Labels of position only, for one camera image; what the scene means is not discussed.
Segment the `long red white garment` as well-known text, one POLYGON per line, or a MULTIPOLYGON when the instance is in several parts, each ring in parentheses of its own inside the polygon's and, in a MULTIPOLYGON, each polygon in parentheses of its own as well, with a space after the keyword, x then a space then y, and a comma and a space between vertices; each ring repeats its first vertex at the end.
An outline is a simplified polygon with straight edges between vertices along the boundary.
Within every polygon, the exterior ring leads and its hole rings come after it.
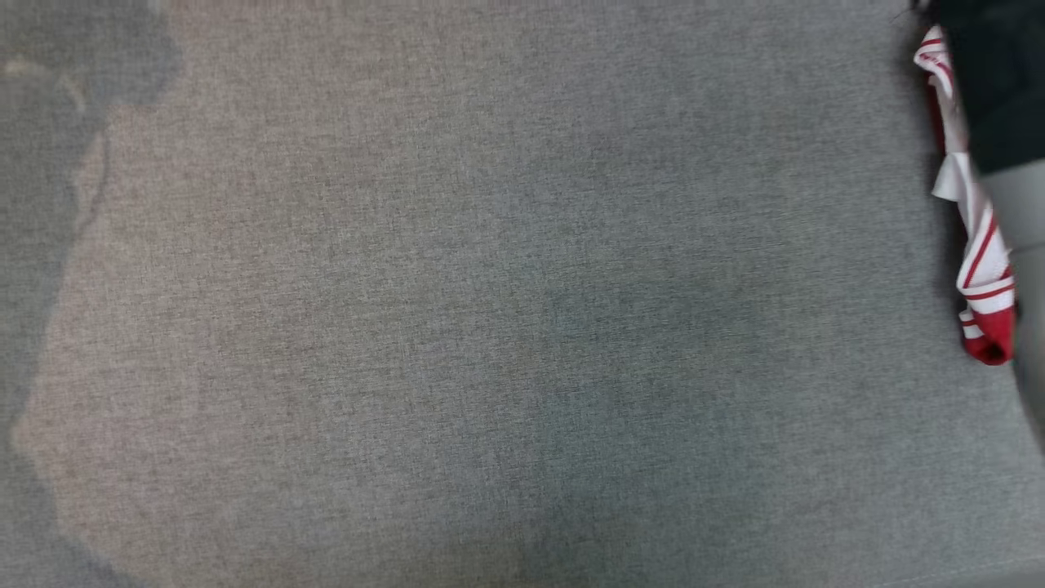
POLYGON ((963 311, 959 313, 963 349, 981 363, 1007 364, 1014 358, 1016 317, 1008 248, 972 167, 967 124, 940 26, 929 27, 912 60, 924 71, 936 100, 936 134, 943 162, 932 193, 956 204, 967 236, 956 278, 956 289, 963 298, 963 311))

